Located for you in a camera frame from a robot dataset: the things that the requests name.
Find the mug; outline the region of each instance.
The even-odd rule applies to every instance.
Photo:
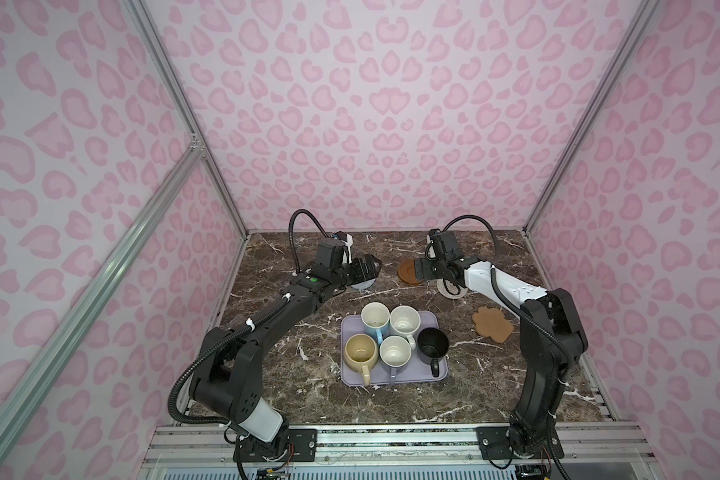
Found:
[[[411,346],[401,336],[390,335],[378,348],[378,356],[389,365],[389,385],[393,386],[398,374],[411,359]]]
[[[440,377],[440,359],[448,353],[448,337],[442,330],[426,328],[418,333],[418,356],[429,364],[432,377]]]
[[[416,350],[416,341],[413,340],[413,335],[420,326],[422,326],[422,317],[412,306],[396,306],[389,314],[390,331],[393,335],[406,339],[411,350]]]
[[[378,362],[378,345],[376,341],[365,333],[358,333],[349,337],[344,345],[344,363],[362,375],[365,386],[371,385],[371,369]]]
[[[389,334],[389,308],[384,303],[370,302],[360,312],[365,333],[376,339],[379,345]]]

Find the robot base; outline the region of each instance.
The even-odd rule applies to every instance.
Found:
[[[507,460],[513,456],[507,444],[507,427],[477,427],[478,446],[483,460]],[[563,446],[556,431],[552,431],[552,448],[558,458],[565,456]],[[531,458],[541,458],[542,453],[536,452]]]
[[[240,453],[245,463],[278,462],[287,460],[285,456],[279,458],[286,450],[286,445],[294,446],[291,462],[314,462],[317,449],[317,430],[314,428],[288,428],[284,426],[270,443],[264,443],[254,436],[242,440]]]

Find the wire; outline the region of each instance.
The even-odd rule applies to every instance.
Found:
[[[454,285],[454,286],[456,287],[456,293],[451,292],[451,289],[448,288],[448,284],[449,284],[449,283],[451,283],[451,282],[443,279],[443,288],[445,288],[445,291],[446,291],[446,292],[448,292],[448,293],[450,293],[451,295],[454,295],[454,296],[456,296],[456,295],[458,295],[459,293],[461,293],[461,287],[460,287],[459,285]]]
[[[544,466],[544,455],[547,455],[547,478],[549,478],[552,475],[552,457],[550,456],[550,453],[547,451],[547,447],[542,447],[541,450],[541,466]]]
[[[312,212],[309,210],[305,210],[303,208],[298,209],[297,211],[293,212],[293,215],[291,215],[291,219],[288,222],[288,243],[291,246],[291,254],[293,255],[293,264],[296,266],[296,273],[300,274],[302,272],[302,266],[298,263],[298,254],[296,253],[296,243],[293,241],[293,225],[296,223],[296,218],[304,214],[312,219],[313,222],[315,222],[315,225],[320,230],[320,233],[328,237],[328,234],[326,231],[322,228],[322,225],[320,225],[320,222],[317,221],[314,215],[312,215]]]
[[[499,288],[499,284],[496,280],[496,267],[491,265],[490,267],[490,285],[494,289],[494,293],[499,298],[499,300],[509,309],[511,310],[515,315],[517,315],[521,320],[524,320],[528,323],[528,325],[535,328],[538,333],[545,336],[547,340],[552,342],[553,345],[557,347],[557,349],[563,354],[565,357],[565,370],[563,370],[563,374],[560,376],[560,381],[562,383],[566,383],[568,380],[568,377],[570,376],[571,372],[574,368],[574,356],[570,354],[570,351],[566,348],[565,344],[563,344],[560,339],[558,339],[554,333],[549,332],[545,329],[543,329],[538,323],[536,323],[532,316],[530,316],[528,313],[524,312],[521,308],[516,306],[514,303],[509,302],[506,296],[501,292],[501,289]]]
[[[289,444],[288,444],[288,450],[289,450],[290,453],[291,453],[291,454],[288,456],[288,459],[285,460],[285,461],[282,463],[282,465],[280,465],[278,468],[274,468],[273,470],[277,471],[277,470],[280,470],[280,469],[288,466],[288,464],[291,462],[291,458],[293,458],[293,453],[294,453],[294,451],[296,450],[296,446],[294,446],[292,443],[289,443]]]
[[[563,464],[560,462],[560,459],[557,457],[557,452],[552,447],[552,431],[553,430],[554,430],[554,418],[552,418],[552,415],[550,415],[547,417],[547,446],[550,448],[549,453],[552,454],[552,460],[554,461],[554,466],[556,466],[557,470],[560,471],[560,474],[563,475],[564,480],[570,480],[570,476],[568,476],[568,472],[566,472],[565,468],[563,468]]]
[[[222,434],[222,435],[224,436],[224,441],[227,442],[227,443],[229,443],[230,445],[235,445],[235,443],[226,436],[226,433],[227,433],[229,430],[232,430],[232,428],[231,428],[231,427],[227,427],[226,430],[224,430],[224,433]]]
[[[496,296],[501,300],[503,304],[506,305],[506,307],[509,310],[512,310],[516,315],[518,315],[519,318],[526,321],[529,325],[531,325],[533,328],[535,328],[541,335],[545,336],[550,342],[552,342],[553,345],[557,347],[557,349],[563,354],[566,360],[566,366],[565,370],[563,370],[562,375],[560,376],[560,382],[566,383],[571,372],[574,368],[574,357],[570,354],[570,351],[566,348],[566,346],[558,339],[554,333],[548,332],[547,330],[541,328],[536,322],[534,322],[533,317],[531,317],[528,313],[524,312],[521,308],[516,306],[514,303],[509,302],[506,296],[504,296],[503,293],[501,293],[501,289],[499,288],[498,282],[496,281],[496,267],[491,266],[490,268],[490,284],[494,289],[494,293]],[[568,473],[563,468],[563,465],[560,463],[560,459],[557,457],[557,453],[552,447],[552,431],[554,430],[554,418],[550,413],[547,413],[547,446],[549,447],[549,452],[552,454],[552,460],[554,461],[555,466],[560,471],[560,474],[563,475],[564,480],[570,480],[570,477],[568,476]]]
[[[514,457],[514,450],[512,449],[512,446],[509,445],[509,442],[507,443],[507,447],[509,447],[509,461],[507,463],[505,463],[503,466],[496,465],[493,460],[488,458],[488,462],[492,466],[494,466],[494,468],[498,468],[499,470],[506,470],[507,468],[509,468],[510,465],[512,465],[512,457]]]
[[[262,315],[258,320],[254,320],[253,325],[259,326],[262,323],[268,321],[280,310],[285,308],[287,304],[287,298],[281,299],[277,304],[274,305],[274,307],[272,307],[268,312],[265,312],[264,315]],[[191,425],[198,425],[201,423],[228,423],[230,421],[228,418],[224,418],[222,416],[201,417],[184,415],[176,407],[176,400],[179,398],[179,393],[181,392],[182,387],[184,387],[184,384],[187,382],[187,380],[192,377],[192,373],[197,369],[198,366],[200,366],[200,364],[202,364],[205,360],[211,358],[211,355],[213,355],[214,353],[222,350],[223,348],[231,344],[233,341],[239,339],[241,336],[247,333],[250,333],[251,331],[252,330],[250,326],[244,326],[240,330],[235,331],[232,334],[224,337],[223,339],[214,343],[207,349],[203,350],[201,354],[197,356],[195,361],[192,362],[186,368],[186,370],[184,370],[184,372],[179,376],[179,379],[176,380],[176,383],[173,384],[173,388],[168,394],[168,413],[174,420],[180,423],[187,423]]]
[[[248,480],[248,475],[246,475],[246,471],[242,468],[242,460],[240,459],[240,436],[235,437],[235,452],[232,456],[235,457],[237,472],[240,474],[240,479]]]
[[[494,244],[494,261],[492,263],[496,263],[496,259],[499,258],[499,256],[502,256],[504,252],[500,248],[500,243],[498,238],[496,237],[496,232],[494,232],[494,228],[490,225],[490,223],[483,218],[482,216],[477,215],[461,215],[457,216],[456,218],[452,219],[450,222],[448,222],[448,225],[443,228],[443,232],[447,231],[453,224],[456,222],[462,221],[462,220],[477,220],[482,225],[485,225],[485,228],[488,229],[488,232],[490,233],[490,241]]]

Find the aluminum frame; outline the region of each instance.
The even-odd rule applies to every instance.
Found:
[[[547,209],[547,205],[552,201],[552,197],[560,185],[563,176],[568,171],[568,167],[570,167],[576,159],[579,147],[592,130],[600,112],[603,111],[605,107],[608,97],[610,97],[610,94],[614,91],[616,84],[621,79],[622,73],[629,65],[632,57],[646,36],[649,26],[658,19],[656,13],[659,11],[661,3],[662,0],[643,0],[640,6],[637,7],[637,13],[632,18],[632,22],[630,22],[629,27],[627,27],[621,43],[619,43],[613,58],[610,63],[608,63],[608,67],[603,73],[602,79],[597,84],[592,99],[590,99],[590,102],[586,105],[581,120],[579,120],[565,149],[563,149],[563,153],[560,155],[557,165],[555,165],[552,174],[542,189],[541,195],[539,195],[539,201],[530,212],[528,222],[523,230],[532,233],[538,225],[540,218]]]
[[[0,464],[82,343],[88,330],[134,263],[165,212],[198,165],[202,151],[191,147],[146,203],[134,224],[64,318],[29,370],[0,406]]]
[[[555,283],[552,281],[552,278],[547,272],[547,267],[544,266],[544,264],[541,262],[541,257],[539,256],[536,247],[534,246],[534,242],[530,238],[530,235],[528,235],[528,232],[525,231],[522,232],[522,235],[523,240],[525,240],[525,245],[528,248],[528,252],[530,253],[531,257],[533,257],[534,263],[536,263],[536,268],[539,271],[539,275],[541,276],[542,281],[546,285],[547,289],[555,288],[557,285],[555,285]],[[616,407],[614,399],[611,398],[610,394],[608,393],[608,389],[605,388],[603,378],[600,376],[597,369],[595,368],[594,362],[592,360],[592,357],[590,357],[589,353],[584,352],[581,355],[579,359],[579,365],[581,365],[581,368],[584,370],[586,379],[590,383],[592,395],[598,403],[600,413],[602,413],[607,420],[624,420],[624,416],[621,415],[618,407]]]
[[[150,54],[152,61],[157,69],[160,78],[165,84],[168,95],[173,99],[173,103],[176,106],[176,111],[181,116],[182,122],[185,128],[190,133],[192,140],[197,142],[198,147],[203,152],[202,159],[208,165],[213,178],[215,188],[218,190],[224,205],[230,212],[232,219],[234,220],[235,226],[240,232],[241,236],[248,235],[248,229],[242,220],[240,211],[235,205],[235,201],[232,198],[232,192],[224,181],[221,169],[218,163],[213,158],[212,153],[207,148],[207,142],[205,137],[202,135],[202,129],[200,124],[195,118],[190,106],[189,100],[181,87],[179,82],[179,76],[173,68],[170,57],[168,56],[167,50],[163,45],[163,41],[158,33],[157,26],[155,26],[154,19],[148,7],[144,4],[144,0],[123,0],[128,13],[134,21],[136,30],[139,31],[146,50]]]
[[[474,431],[507,423],[292,426],[317,428],[314,462],[300,466],[489,465],[480,455]],[[563,463],[656,462],[636,422],[563,422],[557,433]],[[229,465],[234,447],[220,426],[158,427],[142,466],[142,475],[164,468],[211,468]],[[535,464],[537,459],[513,464]],[[247,464],[263,466],[264,464]]]
[[[216,308],[214,309],[214,312],[216,313],[209,319],[206,332],[209,332],[214,327],[219,326],[222,318],[224,317],[224,310],[226,310],[226,306],[230,302],[232,287],[235,285],[235,278],[237,278],[237,273],[240,271],[240,265],[242,264],[243,257],[246,255],[246,248],[248,247],[250,239],[251,236],[247,236],[238,248],[238,252],[232,262],[232,266],[230,267],[230,272],[227,274],[223,283],[222,292],[224,294],[220,295],[219,301],[216,303]],[[200,354],[200,347],[201,345],[197,346],[195,356]],[[192,406],[192,402],[194,402],[194,400],[190,399],[189,383],[186,383],[181,389],[181,392],[179,392],[179,398],[176,399],[176,406],[180,412],[186,413],[186,410]],[[178,422],[174,420],[173,425],[176,426],[177,424]]]

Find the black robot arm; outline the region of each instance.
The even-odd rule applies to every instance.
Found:
[[[348,262],[351,243],[351,237],[342,232],[321,238],[311,268],[293,277],[280,291],[281,298],[252,315],[245,325],[209,331],[201,354],[171,391],[171,416],[183,423],[227,424],[241,436],[256,438],[263,456],[279,456],[285,448],[288,422],[261,397],[263,359],[295,324],[334,295],[376,278],[382,264],[373,255]],[[179,412],[176,398],[185,382],[189,383],[190,398],[219,416],[192,417]]]
[[[476,220],[488,226],[495,242],[488,222]],[[544,443],[550,441],[567,379],[588,345],[570,293],[530,285],[502,272],[493,261],[465,255],[447,227],[429,231],[425,256],[416,260],[416,277],[443,279],[482,293],[520,320],[520,351],[528,367],[523,391],[509,418],[506,438],[515,455],[538,454]]]

